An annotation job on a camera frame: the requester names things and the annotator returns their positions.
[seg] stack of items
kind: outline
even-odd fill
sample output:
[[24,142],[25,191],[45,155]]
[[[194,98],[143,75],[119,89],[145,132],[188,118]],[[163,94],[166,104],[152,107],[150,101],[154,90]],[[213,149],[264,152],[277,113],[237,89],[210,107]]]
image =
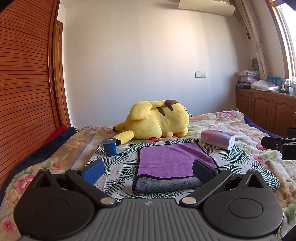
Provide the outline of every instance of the stack of items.
[[251,89],[251,84],[258,80],[258,78],[260,77],[260,73],[243,70],[241,72],[238,72],[237,76],[237,89]]

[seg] bottle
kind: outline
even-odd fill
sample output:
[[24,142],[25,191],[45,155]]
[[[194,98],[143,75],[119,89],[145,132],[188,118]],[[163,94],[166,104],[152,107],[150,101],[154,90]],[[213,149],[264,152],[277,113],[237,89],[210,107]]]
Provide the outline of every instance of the bottle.
[[293,87],[293,95],[296,95],[296,78],[294,75],[292,75],[291,87]]

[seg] logo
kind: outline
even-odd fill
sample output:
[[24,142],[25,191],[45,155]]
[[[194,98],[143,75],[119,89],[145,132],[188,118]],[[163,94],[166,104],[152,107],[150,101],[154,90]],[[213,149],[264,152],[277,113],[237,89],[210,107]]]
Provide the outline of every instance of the logo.
[[147,206],[150,206],[150,205],[152,205],[153,204],[153,202],[151,202],[151,201],[146,201],[146,202],[144,202]]

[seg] brown stripe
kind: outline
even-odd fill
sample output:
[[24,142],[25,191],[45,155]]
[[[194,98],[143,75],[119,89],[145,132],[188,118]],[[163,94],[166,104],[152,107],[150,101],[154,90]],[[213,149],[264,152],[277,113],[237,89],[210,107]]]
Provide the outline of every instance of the brown stripe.
[[163,116],[165,116],[165,112],[163,111],[163,109],[161,107],[156,107],[156,108]]
[[171,105],[167,105],[167,108],[170,109],[170,111],[174,111],[173,107]]
[[165,100],[165,106],[173,105],[173,104],[177,104],[177,103],[179,103],[179,102],[176,100]]

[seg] light switch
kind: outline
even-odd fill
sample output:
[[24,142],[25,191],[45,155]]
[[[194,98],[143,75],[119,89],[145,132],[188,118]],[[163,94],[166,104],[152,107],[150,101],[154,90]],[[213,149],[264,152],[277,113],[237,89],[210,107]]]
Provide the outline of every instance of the light switch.
[[195,77],[196,78],[201,78],[202,77],[201,71],[195,71]]

